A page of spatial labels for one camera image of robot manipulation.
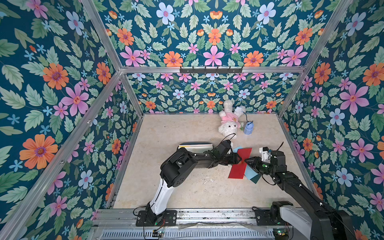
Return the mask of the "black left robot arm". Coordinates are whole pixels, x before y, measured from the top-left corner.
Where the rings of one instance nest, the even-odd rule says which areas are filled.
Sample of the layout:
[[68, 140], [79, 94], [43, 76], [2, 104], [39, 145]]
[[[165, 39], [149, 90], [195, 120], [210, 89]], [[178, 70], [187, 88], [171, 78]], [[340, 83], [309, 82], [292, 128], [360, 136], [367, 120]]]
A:
[[218, 146], [205, 142], [198, 142], [193, 147], [208, 147], [203, 150], [194, 150], [184, 146], [167, 158], [161, 165], [160, 184], [153, 199], [148, 202], [142, 219], [155, 225], [167, 210], [168, 201], [178, 186], [180, 186], [194, 169], [211, 169], [218, 165], [236, 165], [241, 157], [232, 150], [232, 142], [223, 140]]

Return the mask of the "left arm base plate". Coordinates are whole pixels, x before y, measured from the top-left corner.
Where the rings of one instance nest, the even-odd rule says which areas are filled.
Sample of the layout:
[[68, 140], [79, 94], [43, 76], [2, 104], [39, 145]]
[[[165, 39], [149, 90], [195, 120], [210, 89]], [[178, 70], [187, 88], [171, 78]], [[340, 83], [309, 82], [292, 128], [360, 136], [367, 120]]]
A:
[[155, 215], [151, 209], [139, 211], [136, 227], [168, 227], [175, 226], [177, 221], [176, 210], [165, 210], [159, 215]]

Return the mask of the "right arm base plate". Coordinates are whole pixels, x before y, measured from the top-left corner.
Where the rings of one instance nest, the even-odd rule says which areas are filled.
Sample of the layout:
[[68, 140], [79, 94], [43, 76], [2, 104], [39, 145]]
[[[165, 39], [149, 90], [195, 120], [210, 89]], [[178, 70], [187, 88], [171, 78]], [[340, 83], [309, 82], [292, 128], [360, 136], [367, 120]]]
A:
[[282, 222], [272, 219], [270, 210], [252, 207], [258, 226], [281, 226]]

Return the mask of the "white envelope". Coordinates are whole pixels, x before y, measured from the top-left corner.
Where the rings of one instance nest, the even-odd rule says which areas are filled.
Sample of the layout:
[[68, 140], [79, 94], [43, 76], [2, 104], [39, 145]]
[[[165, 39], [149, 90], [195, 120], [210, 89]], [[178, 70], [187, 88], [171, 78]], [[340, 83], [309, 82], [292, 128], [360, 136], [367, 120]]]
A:
[[194, 149], [198, 150], [212, 150], [214, 147], [212, 144], [205, 144], [205, 145], [179, 145], [178, 148], [186, 148], [188, 151], [192, 152]]

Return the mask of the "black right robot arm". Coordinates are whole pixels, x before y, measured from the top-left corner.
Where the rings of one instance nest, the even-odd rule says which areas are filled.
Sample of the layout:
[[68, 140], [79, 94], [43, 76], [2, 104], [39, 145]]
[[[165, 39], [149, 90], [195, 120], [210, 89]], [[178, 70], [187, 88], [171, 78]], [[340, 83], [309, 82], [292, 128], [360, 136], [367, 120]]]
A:
[[288, 171], [285, 154], [267, 151], [267, 160], [252, 157], [245, 163], [261, 177], [267, 175], [273, 185], [290, 195], [300, 206], [296, 209], [288, 201], [273, 202], [268, 211], [270, 222], [288, 224], [308, 240], [354, 240], [352, 218], [345, 211], [336, 210], [311, 192], [294, 173]]

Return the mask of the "red envelope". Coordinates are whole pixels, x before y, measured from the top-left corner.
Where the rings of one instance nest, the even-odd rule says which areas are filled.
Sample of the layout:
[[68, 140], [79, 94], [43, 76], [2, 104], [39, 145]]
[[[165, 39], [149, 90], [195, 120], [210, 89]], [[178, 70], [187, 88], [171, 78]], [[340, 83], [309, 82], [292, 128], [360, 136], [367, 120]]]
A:
[[235, 165], [232, 165], [228, 178], [243, 179], [247, 168], [245, 160], [251, 156], [252, 148], [237, 148], [235, 153], [238, 156], [239, 162]]

